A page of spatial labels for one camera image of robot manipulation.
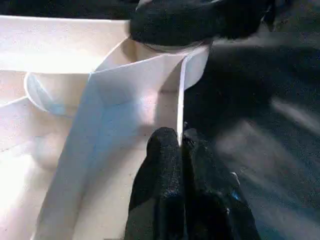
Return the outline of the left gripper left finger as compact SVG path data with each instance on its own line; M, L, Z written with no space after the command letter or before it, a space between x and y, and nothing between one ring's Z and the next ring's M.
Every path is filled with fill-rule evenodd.
M146 146L132 185L126 240L186 239L183 162L176 131L161 127Z

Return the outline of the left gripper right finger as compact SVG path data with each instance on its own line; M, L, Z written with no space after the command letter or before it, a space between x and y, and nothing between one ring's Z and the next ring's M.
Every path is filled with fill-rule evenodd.
M196 129L182 137L188 236L191 240L259 240L255 218L238 181Z

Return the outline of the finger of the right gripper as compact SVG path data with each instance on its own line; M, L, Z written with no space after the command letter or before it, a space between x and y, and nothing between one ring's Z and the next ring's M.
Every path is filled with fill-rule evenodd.
M255 33L264 0L152 0L129 23L131 38L143 44L186 46L209 38L246 38Z

